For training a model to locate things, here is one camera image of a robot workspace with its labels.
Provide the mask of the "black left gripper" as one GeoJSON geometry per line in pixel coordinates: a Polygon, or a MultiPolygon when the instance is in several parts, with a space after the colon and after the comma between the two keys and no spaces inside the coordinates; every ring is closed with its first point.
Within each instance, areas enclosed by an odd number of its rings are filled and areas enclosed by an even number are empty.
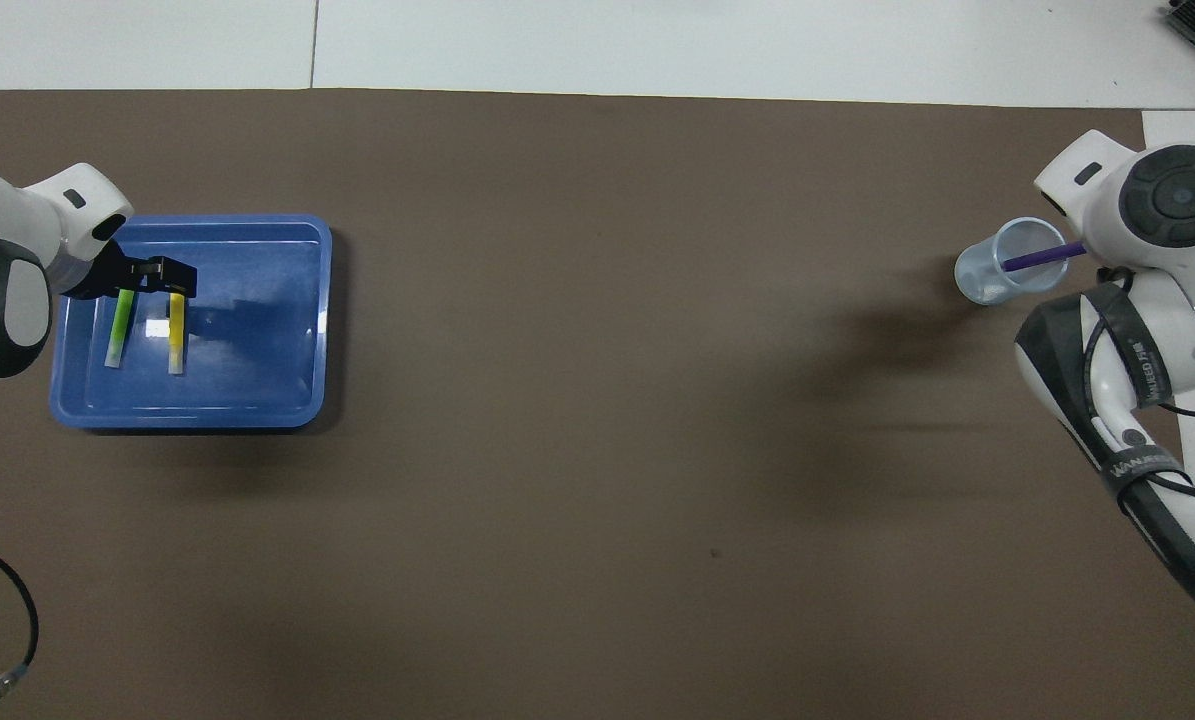
{"type": "Polygon", "coordinates": [[[157,261],[131,258],[114,241],[90,260],[62,252],[65,297],[117,297],[122,290],[180,293],[185,299],[195,299],[198,296],[198,269],[171,258],[158,258],[157,261]]]}

